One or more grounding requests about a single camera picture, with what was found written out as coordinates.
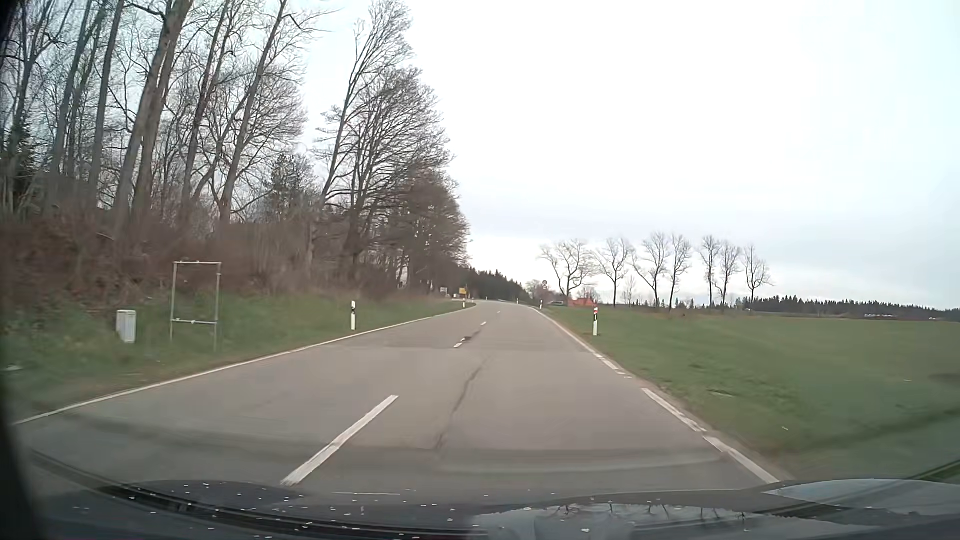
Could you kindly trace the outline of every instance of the windshield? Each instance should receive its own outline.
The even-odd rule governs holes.
[[[960,518],[957,9],[12,7],[0,401],[37,522]]]

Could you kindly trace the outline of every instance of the red roof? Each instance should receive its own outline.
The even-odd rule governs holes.
[[[596,307],[597,303],[593,302],[591,298],[578,298],[576,300],[571,300],[570,305],[574,307]]]

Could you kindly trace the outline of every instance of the green field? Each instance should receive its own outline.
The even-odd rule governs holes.
[[[797,479],[960,459],[960,325],[588,308],[549,314]]]
[[[63,307],[42,317],[14,315],[2,345],[15,417],[157,380],[264,356],[350,333],[349,300],[297,296],[221,298],[220,340],[213,351],[211,327],[177,324],[170,341],[170,305],[158,299],[137,306],[136,343],[120,342],[112,311],[89,313]],[[460,303],[405,298],[360,302],[357,331],[372,330],[462,308]],[[182,319],[210,320],[212,298],[178,297]]]

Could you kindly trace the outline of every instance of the car hood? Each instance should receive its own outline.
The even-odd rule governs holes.
[[[78,489],[44,499],[40,507],[51,535],[62,538],[809,538],[960,518],[960,486],[842,479],[535,504],[330,505],[296,489],[164,480]]]

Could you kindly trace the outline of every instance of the dashed white center line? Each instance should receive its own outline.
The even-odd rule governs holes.
[[[391,403],[396,401],[396,398],[398,397],[399,396],[390,396],[380,402],[380,405],[375,406],[373,410],[368,412],[360,420],[357,420],[356,423],[347,428],[346,431],[337,435],[337,438],[330,441],[330,444],[326,445],[323,450],[317,452],[317,454],[310,459],[307,459],[306,463],[303,463],[293,473],[290,473],[287,478],[281,480],[280,484],[291,486],[302,482],[303,479],[305,479],[310,473],[314,472],[317,467],[323,465],[324,461],[330,459],[332,455],[336,454],[338,450],[343,448],[343,446],[347,444],[347,441],[349,441],[353,435],[357,434],[357,432],[362,430],[364,426],[372,422],[378,414],[386,410],[386,408],[390,406]]]

